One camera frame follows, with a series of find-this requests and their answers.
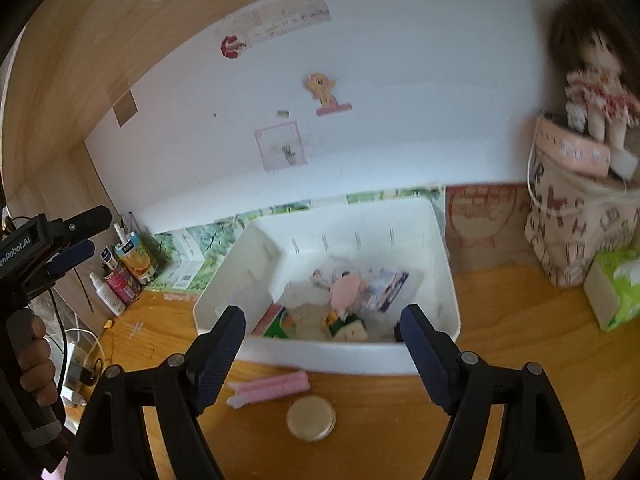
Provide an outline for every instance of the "doll face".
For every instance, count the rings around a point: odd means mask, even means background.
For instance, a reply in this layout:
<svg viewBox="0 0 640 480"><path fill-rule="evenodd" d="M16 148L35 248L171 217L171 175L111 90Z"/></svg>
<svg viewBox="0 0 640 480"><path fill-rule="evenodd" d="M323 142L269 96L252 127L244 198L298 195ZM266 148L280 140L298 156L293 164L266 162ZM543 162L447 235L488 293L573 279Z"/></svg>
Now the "doll face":
<svg viewBox="0 0 640 480"><path fill-rule="evenodd" d="M622 64L611 42L599 30L592 30L580 45L580 57L587 66L603 68L620 75Z"/></svg>

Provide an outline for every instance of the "wooden desk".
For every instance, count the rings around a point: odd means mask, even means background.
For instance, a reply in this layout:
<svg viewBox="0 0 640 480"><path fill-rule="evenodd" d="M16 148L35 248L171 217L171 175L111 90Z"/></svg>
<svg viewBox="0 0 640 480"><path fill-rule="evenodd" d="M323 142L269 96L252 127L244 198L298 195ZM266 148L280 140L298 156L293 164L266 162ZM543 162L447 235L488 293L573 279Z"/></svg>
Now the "wooden desk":
<svg viewBox="0 0 640 480"><path fill-rule="evenodd" d="M601 333L581 289L556 289L535 267L462 275L455 283L460 348L495 365L542 364L574 431L587 478L610 480L640 436L640 320ZM185 351L196 336L192 306L145 293L102 336L107 357L136 370ZM277 371L236 362L229 378L244 381ZM447 417L430 403L417 376L310 374L310 380L312 392L337 412L334 432L314 444L287 431L285 414L293 398L236 411L225 404L229 392L223 389L199 420L227 479L422 478ZM158 419L151 409L145 415L160 478L174 478ZM70 416L79 412L71 410ZM486 478L491 468L500 416L496 407L475 478Z"/></svg>

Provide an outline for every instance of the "brown hair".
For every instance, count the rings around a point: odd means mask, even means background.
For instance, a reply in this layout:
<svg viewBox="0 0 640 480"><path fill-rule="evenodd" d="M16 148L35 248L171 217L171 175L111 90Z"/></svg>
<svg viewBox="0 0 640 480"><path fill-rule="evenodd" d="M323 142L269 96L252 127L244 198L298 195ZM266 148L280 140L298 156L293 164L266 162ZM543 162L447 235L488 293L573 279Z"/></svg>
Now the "brown hair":
<svg viewBox="0 0 640 480"><path fill-rule="evenodd" d="M604 4L579 0L569 2L558 10L549 37L549 50L553 60L566 72L584 68L578 51L581 43L593 30L604 33L610 41L622 63L625 83L635 87L635 84L630 84L636 80L637 75L632 42L623 26Z"/></svg>

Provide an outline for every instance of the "white plastic bin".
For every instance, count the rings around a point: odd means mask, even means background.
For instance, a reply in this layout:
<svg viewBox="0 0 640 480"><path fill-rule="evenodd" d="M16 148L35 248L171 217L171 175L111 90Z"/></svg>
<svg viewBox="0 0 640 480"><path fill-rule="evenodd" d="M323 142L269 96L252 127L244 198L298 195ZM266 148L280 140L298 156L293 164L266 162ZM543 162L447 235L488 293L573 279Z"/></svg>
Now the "white plastic bin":
<svg viewBox="0 0 640 480"><path fill-rule="evenodd" d="M460 313L433 206L423 198L334 205L258 218L247 226L193 309L198 333L206 333L231 296L250 334L266 310L243 283L259 282L278 299L287 283L308 280L331 257L361 269L405 270L409 278L385 313L391 326L407 304L417 303L437 330L453 340ZM252 304L261 304L255 308ZM344 374L414 374L406 346L395 342L336 343L247 335L237 359Z"/></svg>

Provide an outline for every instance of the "finger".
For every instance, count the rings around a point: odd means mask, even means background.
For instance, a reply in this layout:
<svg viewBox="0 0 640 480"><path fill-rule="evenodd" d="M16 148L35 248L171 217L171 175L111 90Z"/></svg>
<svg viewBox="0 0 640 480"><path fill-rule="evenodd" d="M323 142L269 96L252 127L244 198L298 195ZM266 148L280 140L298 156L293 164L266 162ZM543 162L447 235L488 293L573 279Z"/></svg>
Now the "finger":
<svg viewBox="0 0 640 480"><path fill-rule="evenodd" d="M45 363L50 355L49 343L44 339L34 339L18 355L18 364L22 370L27 371L29 368Z"/></svg>
<svg viewBox="0 0 640 480"><path fill-rule="evenodd" d="M31 336L34 339L42 339L47 333L47 327L44 326L44 321L40 316L34 316L31 320Z"/></svg>
<svg viewBox="0 0 640 480"><path fill-rule="evenodd" d="M49 383L44 388L38 390L36 394L36 402L41 406L50 406L56 402L56 400L58 400L58 389L53 381L49 381Z"/></svg>
<svg viewBox="0 0 640 480"><path fill-rule="evenodd" d="M24 373L20 378L20 384L28 392L34 392L44 388L53 380L56 374L56 367L51 361L34 366L31 370Z"/></svg>

